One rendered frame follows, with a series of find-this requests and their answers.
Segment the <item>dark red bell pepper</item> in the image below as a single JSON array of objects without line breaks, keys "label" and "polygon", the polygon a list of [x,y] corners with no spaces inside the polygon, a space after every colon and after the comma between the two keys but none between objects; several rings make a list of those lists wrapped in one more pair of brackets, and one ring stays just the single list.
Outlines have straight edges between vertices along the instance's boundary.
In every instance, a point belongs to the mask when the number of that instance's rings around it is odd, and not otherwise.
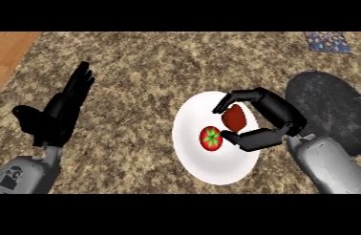
[{"label": "dark red bell pepper", "polygon": [[221,116],[224,126],[233,131],[239,132],[246,127],[246,115],[242,107],[234,104]]}]

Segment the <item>white round plate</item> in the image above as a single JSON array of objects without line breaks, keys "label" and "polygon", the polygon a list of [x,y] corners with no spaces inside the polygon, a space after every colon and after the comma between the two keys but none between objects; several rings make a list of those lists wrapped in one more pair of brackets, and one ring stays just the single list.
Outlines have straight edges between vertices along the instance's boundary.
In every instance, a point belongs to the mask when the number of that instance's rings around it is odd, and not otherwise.
[{"label": "white round plate", "polygon": [[208,91],[196,94],[181,105],[174,119],[172,142],[180,163],[187,172],[215,185],[237,182],[250,172],[259,157],[259,150],[246,152],[228,140],[218,149],[208,151],[200,143],[205,128],[225,130],[221,114],[212,110],[225,94]]}]

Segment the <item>blue patterned flat item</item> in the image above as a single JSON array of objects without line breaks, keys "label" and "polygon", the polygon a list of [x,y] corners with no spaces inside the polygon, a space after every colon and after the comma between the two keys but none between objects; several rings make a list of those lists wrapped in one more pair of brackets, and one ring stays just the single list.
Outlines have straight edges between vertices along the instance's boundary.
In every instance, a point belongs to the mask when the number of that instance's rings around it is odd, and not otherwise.
[{"label": "blue patterned flat item", "polygon": [[349,53],[343,32],[305,32],[309,50],[321,53]]}]

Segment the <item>brown wooden surface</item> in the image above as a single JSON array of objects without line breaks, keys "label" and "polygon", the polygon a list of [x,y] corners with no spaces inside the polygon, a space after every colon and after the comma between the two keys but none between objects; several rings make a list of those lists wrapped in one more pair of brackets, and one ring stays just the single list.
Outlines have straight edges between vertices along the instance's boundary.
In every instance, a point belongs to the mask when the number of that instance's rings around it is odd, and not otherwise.
[{"label": "brown wooden surface", "polygon": [[0,32],[0,89],[38,35],[40,32]]}]

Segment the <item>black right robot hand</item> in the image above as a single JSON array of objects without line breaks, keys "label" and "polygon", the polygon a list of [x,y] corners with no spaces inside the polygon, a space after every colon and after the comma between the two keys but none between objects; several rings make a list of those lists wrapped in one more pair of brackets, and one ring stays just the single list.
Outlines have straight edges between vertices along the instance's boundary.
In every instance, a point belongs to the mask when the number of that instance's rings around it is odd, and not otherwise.
[{"label": "black right robot hand", "polygon": [[240,146],[242,150],[252,152],[280,145],[284,136],[295,137],[303,130],[308,120],[295,106],[275,93],[261,87],[228,93],[214,107],[214,113],[221,114],[228,105],[243,101],[250,102],[275,128],[259,128],[242,134],[222,130],[219,134],[224,139]]}]

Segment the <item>dark grey round pan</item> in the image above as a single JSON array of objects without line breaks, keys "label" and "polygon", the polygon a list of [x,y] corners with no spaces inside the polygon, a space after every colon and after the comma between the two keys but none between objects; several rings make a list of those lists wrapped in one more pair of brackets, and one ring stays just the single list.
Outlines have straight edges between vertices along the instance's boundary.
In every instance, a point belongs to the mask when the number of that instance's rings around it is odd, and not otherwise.
[{"label": "dark grey round pan", "polygon": [[339,77],[320,71],[296,74],[284,99],[308,120],[300,135],[330,137],[351,156],[361,155],[361,93]]}]

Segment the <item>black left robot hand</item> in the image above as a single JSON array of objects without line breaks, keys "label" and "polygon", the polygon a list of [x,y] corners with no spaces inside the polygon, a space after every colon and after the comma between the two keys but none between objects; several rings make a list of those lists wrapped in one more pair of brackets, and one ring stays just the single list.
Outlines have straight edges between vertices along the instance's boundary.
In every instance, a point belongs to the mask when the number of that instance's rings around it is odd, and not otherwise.
[{"label": "black left robot hand", "polygon": [[20,131],[34,137],[37,147],[62,147],[76,126],[82,103],[94,82],[88,63],[81,62],[63,90],[54,94],[43,111],[26,105],[18,105],[12,113],[18,119]]}]

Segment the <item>red tomato with green stem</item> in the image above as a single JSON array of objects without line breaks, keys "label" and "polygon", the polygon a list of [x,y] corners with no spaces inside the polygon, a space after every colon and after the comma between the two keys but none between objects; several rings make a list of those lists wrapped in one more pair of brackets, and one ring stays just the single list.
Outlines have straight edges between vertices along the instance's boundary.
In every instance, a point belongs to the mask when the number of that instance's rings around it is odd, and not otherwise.
[{"label": "red tomato with green stem", "polygon": [[221,147],[222,136],[219,135],[219,130],[214,126],[208,126],[202,129],[199,142],[206,151],[215,151]]}]

